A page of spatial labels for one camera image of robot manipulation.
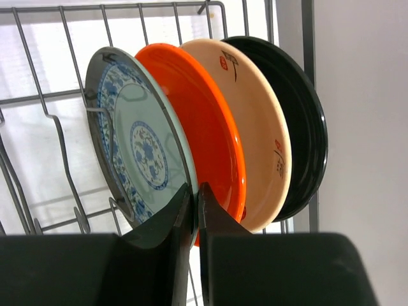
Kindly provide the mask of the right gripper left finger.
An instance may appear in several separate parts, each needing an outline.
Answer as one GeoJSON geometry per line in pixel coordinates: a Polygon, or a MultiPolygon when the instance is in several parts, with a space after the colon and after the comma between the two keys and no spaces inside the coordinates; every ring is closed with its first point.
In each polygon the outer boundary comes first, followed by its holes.
{"type": "Polygon", "coordinates": [[[190,243],[186,185],[122,236],[4,236],[1,304],[185,305],[190,243]]]}

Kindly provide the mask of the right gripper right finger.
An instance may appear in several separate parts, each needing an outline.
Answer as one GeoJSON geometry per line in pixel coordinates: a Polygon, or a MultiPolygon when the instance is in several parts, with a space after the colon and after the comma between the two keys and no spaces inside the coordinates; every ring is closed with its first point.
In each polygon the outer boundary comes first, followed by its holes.
{"type": "Polygon", "coordinates": [[[205,305],[377,305],[360,254],[338,233],[252,234],[198,193],[205,305]]]}

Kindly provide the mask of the blue white floral plate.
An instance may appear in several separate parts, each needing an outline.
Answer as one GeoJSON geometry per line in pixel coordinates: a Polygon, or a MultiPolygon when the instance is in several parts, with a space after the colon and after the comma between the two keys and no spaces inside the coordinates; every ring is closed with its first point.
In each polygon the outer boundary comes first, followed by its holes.
{"type": "Polygon", "coordinates": [[[100,48],[88,64],[84,96],[103,175],[132,227],[162,210],[182,185],[198,193],[179,118],[140,61],[119,48],[100,48]]]}

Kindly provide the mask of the orange plate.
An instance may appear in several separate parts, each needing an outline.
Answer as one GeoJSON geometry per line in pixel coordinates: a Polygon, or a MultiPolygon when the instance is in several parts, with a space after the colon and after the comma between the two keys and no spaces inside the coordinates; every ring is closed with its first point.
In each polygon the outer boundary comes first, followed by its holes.
{"type": "Polygon", "coordinates": [[[199,183],[208,182],[220,206],[240,222],[247,178],[230,108],[209,72],[191,54],[153,43],[135,55],[161,86],[183,127],[199,183]]]}

